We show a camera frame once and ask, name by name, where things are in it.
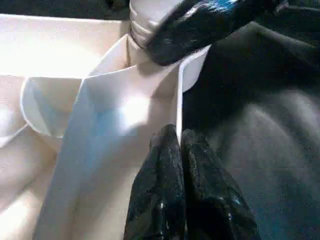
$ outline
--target black cloth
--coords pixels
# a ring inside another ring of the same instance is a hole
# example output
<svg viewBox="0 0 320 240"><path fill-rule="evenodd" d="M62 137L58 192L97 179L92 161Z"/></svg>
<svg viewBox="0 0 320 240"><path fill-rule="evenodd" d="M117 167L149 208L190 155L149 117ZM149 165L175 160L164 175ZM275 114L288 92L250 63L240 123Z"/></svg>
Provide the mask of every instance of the black cloth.
<svg viewBox="0 0 320 240"><path fill-rule="evenodd" d="M263 240L320 239L318 64L313 46L250 24L211 47L183 95L184 128L208 138Z"/></svg>

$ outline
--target gloved finger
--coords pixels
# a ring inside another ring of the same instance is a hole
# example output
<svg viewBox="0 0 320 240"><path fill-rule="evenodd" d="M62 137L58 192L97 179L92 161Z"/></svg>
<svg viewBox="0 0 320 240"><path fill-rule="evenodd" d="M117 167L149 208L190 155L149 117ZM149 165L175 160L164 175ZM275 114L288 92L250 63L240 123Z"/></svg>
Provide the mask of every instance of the gloved finger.
<svg viewBox="0 0 320 240"><path fill-rule="evenodd" d="M181 151L189 239L259 240L240 188L221 167L205 137L183 131Z"/></svg>
<svg viewBox="0 0 320 240"><path fill-rule="evenodd" d="M280 0L184 0L146 44L150 58L162 66L210 45L273 10Z"/></svg>
<svg viewBox="0 0 320 240"><path fill-rule="evenodd" d="M123 239L183 240L185 207L176 127L167 125L152 137L132 185Z"/></svg>

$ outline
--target black rubber glove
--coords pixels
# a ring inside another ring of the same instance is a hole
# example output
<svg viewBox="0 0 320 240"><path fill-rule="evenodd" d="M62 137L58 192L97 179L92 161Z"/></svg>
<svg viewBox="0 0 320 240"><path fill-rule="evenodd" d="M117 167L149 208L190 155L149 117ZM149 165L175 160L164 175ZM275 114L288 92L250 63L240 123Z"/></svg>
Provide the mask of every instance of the black rubber glove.
<svg viewBox="0 0 320 240"><path fill-rule="evenodd" d="M132 185L124 240L259 240L241 191L206 139L165 126Z"/></svg>
<svg viewBox="0 0 320 240"><path fill-rule="evenodd" d="M273 11L282 0L184 0L161 24L146 45L151 59L162 66L210 45Z"/></svg>
<svg viewBox="0 0 320 240"><path fill-rule="evenodd" d="M150 152L132 185L124 240L183 240L185 190L176 127L150 141Z"/></svg>
<svg viewBox="0 0 320 240"><path fill-rule="evenodd" d="M260 240L237 183L204 136L182 133L186 219L190 240Z"/></svg>

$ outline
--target white compartment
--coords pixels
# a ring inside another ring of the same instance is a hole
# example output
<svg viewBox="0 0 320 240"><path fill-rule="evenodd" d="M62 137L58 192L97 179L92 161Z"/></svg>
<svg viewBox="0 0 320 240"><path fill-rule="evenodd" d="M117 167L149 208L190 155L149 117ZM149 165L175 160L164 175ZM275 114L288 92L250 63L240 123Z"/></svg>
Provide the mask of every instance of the white compartment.
<svg viewBox="0 0 320 240"><path fill-rule="evenodd" d="M21 111L25 121L56 152L59 151L80 78L27 78L21 89Z"/></svg>
<svg viewBox="0 0 320 240"><path fill-rule="evenodd" d="M128 32L128 21L0 14L0 73L83 78Z"/></svg>
<svg viewBox="0 0 320 240"><path fill-rule="evenodd" d="M85 79L34 239L122 239L150 137L169 123L181 135L181 104L177 64L145 62Z"/></svg>
<svg viewBox="0 0 320 240"><path fill-rule="evenodd" d="M7 207L55 157L54 151L27 125L0 148L0 210Z"/></svg>

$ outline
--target white plastic divider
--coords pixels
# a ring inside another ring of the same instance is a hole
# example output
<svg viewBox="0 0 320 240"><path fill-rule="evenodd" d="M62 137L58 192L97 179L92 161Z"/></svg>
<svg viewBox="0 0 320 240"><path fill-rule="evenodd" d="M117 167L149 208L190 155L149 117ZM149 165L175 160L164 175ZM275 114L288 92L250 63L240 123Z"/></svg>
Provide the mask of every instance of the white plastic divider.
<svg viewBox="0 0 320 240"><path fill-rule="evenodd" d="M180 140L183 90L197 81L208 50L180 67L147 61L82 82L34 240L122 239L150 137L171 123Z"/></svg>
<svg viewBox="0 0 320 240"><path fill-rule="evenodd" d="M210 47L211 45L206 46L182 61L179 68L179 78L183 82L183 92L188 91L197 82Z"/></svg>
<svg viewBox="0 0 320 240"><path fill-rule="evenodd" d="M7 145L26 124L19 108L24 78L0 75L0 148Z"/></svg>
<svg viewBox="0 0 320 240"><path fill-rule="evenodd" d="M118 72L147 61L150 59L145 51L135 43L130 35L126 34L105 53L89 76Z"/></svg>
<svg viewBox="0 0 320 240"><path fill-rule="evenodd" d="M0 14L0 73L84 78L129 25L129 21Z"/></svg>

